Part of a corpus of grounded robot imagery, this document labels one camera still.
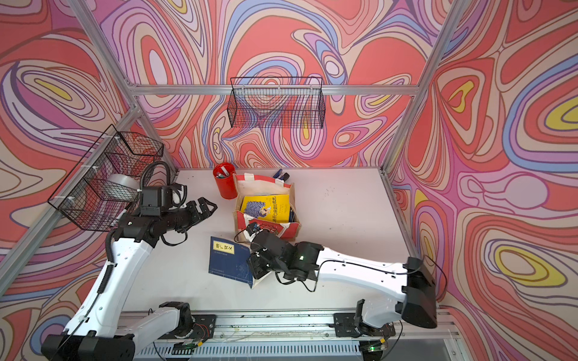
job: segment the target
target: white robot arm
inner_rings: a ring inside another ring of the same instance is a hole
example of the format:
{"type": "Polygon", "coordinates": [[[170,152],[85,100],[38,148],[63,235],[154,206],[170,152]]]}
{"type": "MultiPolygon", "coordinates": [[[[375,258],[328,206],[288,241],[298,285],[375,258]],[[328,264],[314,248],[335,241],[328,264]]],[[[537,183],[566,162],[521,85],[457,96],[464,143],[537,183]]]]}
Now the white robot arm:
{"type": "Polygon", "coordinates": [[[376,289],[381,296],[360,300],[355,314],[358,335],[378,336],[386,324],[399,319],[412,325],[435,328],[435,280],[421,259],[406,263],[381,263],[341,254],[320,244],[291,244],[250,224],[243,235],[251,244],[247,260],[255,279],[274,271],[288,283],[324,280],[348,282],[376,289]]]}
{"type": "MultiPolygon", "coordinates": [[[[167,333],[187,337],[194,325],[187,303],[164,303],[120,334],[118,319],[136,275],[157,241],[169,230],[182,232],[209,217],[216,207],[209,211],[205,202],[212,205],[199,199],[201,213],[195,202],[189,202],[186,208],[161,212],[160,216],[146,215],[145,209],[139,215],[123,217],[106,238],[108,261],[86,300],[62,334],[47,336],[42,354],[54,361],[132,360],[142,348],[167,333]]],[[[399,319],[420,327],[437,325],[435,283],[419,259],[381,263],[315,243],[293,245],[261,230],[256,223],[250,224],[244,235],[251,241],[247,263],[254,278],[274,271],[282,272],[288,283],[334,280],[380,291],[380,297],[358,302],[353,323],[356,334],[352,337],[381,336],[399,319]]]]}
{"type": "Polygon", "coordinates": [[[122,216],[118,228],[107,235],[107,262],[86,300],[62,334],[48,335],[43,342],[41,352],[48,360],[132,360],[134,354],[166,333],[181,338],[192,333],[191,310],[183,302],[165,302],[151,315],[117,333],[118,319],[136,275],[159,239],[173,245],[164,239],[167,231],[186,233],[217,209],[205,198],[198,199],[201,212],[195,201],[185,207],[184,199],[174,204],[173,191],[179,187],[143,187],[138,209],[122,216]]]}

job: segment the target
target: vent grille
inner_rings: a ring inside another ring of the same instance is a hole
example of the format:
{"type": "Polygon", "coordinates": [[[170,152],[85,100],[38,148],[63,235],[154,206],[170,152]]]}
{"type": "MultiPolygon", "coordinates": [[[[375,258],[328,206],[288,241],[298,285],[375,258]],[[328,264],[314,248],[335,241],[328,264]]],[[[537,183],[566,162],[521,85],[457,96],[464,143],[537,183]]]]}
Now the vent grille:
{"type": "MultiPolygon", "coordinates": [[[[206,343],[195,352],[192,350],[174,350],[172,344],[159,345],[157,350],[162,357],[182,358],[235,358],[260,356],[359,356],[359,342],[344,341],[288,341],[288,342],[234,342],[234,343],[206,343]]],[[[135,359],[158,359],[157,352],[152,344],[135,355],[135,359]]]]}

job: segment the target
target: red pen holder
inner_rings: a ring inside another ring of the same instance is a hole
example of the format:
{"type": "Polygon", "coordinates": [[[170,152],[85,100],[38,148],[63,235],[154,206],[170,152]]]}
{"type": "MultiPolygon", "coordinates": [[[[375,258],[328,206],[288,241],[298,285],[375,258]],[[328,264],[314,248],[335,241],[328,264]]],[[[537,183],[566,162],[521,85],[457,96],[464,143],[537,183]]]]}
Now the red pen holder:
{"type": "Polygon", "coordinates": [[[235,166],[231,163],[221,163],[217,165],[213,169],[213,177],[215,178],[215,182],[217,182],[217,187],[219,193],[221,193],[221,197],[224,199],[233,199],[237,197],[237,189],[235,189],[235,166]],[[217,174],[221,173],[222,175],[226,176],[225,172],[222,170],[221,167],[225,167],[227,172],[229,172],[229,176],[225,178],[218,178],[217,174]]]}

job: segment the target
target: psychedelic patterned wall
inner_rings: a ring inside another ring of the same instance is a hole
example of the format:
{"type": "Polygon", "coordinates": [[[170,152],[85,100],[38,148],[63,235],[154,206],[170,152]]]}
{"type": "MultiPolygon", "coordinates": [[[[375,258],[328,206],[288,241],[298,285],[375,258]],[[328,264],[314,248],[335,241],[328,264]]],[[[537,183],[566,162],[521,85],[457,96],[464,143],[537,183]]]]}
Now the psychedelic patterned wall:
{"type": "MultiPolygon", "coordinates": [[[[129,0],[93,10],[137,84],[229,84],[321,76],[325,84],[416,84],[446,16],[441,1],[129,0]]],[[[230,130],[225,96],[144,96],[175,164],[379,166],[409,98],[326,97],[326,128],[230,130]]]]}
{"type": "MultiPolygon", "coordinates": [[[[124,100],[65,0],[0,3],[0,262],[124,100]]],[[[88,294],[101,234],[61,221],[0,298],[0,360],[35,360],[88,294]]]]}
{"type": "Polygon", "coordinates": [[[449,7],[435,0],[91,5],[136,84],[230,84],[232,76],[269,72],[322,75],[328,84],[380,84],[405,74],[405,84],[416,84],[449,7]]]}
{"type": "Polygon", "coordinates": [[[474,0],[388,173],[474,360],[578,359],[578,3],[474,0]]]}
{"type": "Polygon", "coordinates": [[[379,166],[409,96],[344,96],[323,129],[232,128],[226,96],[146,95],[149,117],[180,168],[379,166]]]}
{"type": "Polygon", "coordinates": [[[125,112],[110,74],[69,14],[61,1],[0,5],[0,257],[125,112]]]}

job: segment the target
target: wire basket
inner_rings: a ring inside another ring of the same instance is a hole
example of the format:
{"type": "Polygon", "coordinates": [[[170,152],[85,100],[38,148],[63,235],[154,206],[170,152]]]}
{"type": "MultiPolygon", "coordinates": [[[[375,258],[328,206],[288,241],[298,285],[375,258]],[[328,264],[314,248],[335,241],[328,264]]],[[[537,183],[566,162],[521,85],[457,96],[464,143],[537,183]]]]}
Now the wire basket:
{"type": "Polygon", "coordinates": [[[322,129],[320,77],[233,77],[227,113],[231,128],[322,129]]]}
{"type": "MultiPolygon", "coordinates": [[[[109,231],[117,225],[124,210],[134,210],[138,195],[136,189],[111,182],[109,177],[123,174],[140,182],[144,169],[159,161],[163,150],[161,142],[140,133],[116,132],[72,190],[58,197],[54,197],[54,191],[49,203],[80,229],[109,231]]],[[[148,177],[145,184],[149,183],[150,174],[148,177]]]]}

